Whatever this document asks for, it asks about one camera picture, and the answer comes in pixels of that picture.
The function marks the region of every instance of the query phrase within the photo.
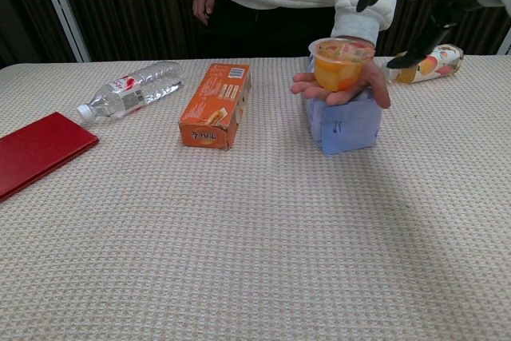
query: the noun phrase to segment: fingers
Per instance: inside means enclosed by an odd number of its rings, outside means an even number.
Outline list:
[[[383,109],[390,108],[389,90],[386,87],[386,80],[382,71],[377,71],[373,74],[373,77],[370,80],[370,85],[373,89],[376,103]]]
[[[355,97],[362,88],[360,87],[351,87],[346,91],[334,92],[328,95],[327,104],[328,105],[341,105],[346,104],[353,97]]]
[[[208,25],[208,18],[206,16],[206,0],[193,0],[193,14],[197,19]]]
[[[293,94],[303,93],[306,99],[318,98],[326,100],[330,91],[322,88],[316,81],[298,81],[291,87]]]
[[[298,83],[300,81],[315,81],[316,78],[313,73],[297,73],[295,76],[293,76],[293,81],[295,83]]]
[[[209,17],[215,9],[215,0],[206,0],[206,17]]]

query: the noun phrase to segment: bottle cap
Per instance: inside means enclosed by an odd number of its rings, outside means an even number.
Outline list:
[[[87,122],[87,121],[91,121],[92,119],[94,119],[94,113],[87,104],[79,105],[77,110],[78,110],[78,114],[83,119],[83,121]]]
[[[401,73],[400,69],[389,68],[386,66],[386,63],[380,67],[383,72],[383,76],[385,76],[385,80],[393,81],[396,80]]]

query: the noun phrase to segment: sleeve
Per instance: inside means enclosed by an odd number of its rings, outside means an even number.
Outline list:
[[[374,6],[357,13],[358,0],[335,0],[335,24],[332,37],[352,36],[376,45],[380,30],[390,27],[396,0],[379,0]]]

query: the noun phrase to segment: black pants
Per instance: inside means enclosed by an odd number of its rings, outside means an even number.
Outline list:
[[[310,43],[330,37],[334,16],[333,7],[252,10],[230,0],[216,0],[200,36],[199,56],[308,56]]]

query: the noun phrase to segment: bottle label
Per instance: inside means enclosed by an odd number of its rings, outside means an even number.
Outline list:
[[[412,68],[402,69],[396,79],[403,83],[432,80],[456,73],[463,60],[463,52],[452,45],[437,46],[426,59]]]
[[[111,83],[124,104],[126,113],[132,112],[144,105],[144,95],[140,83],[133,77],[124,76]]]

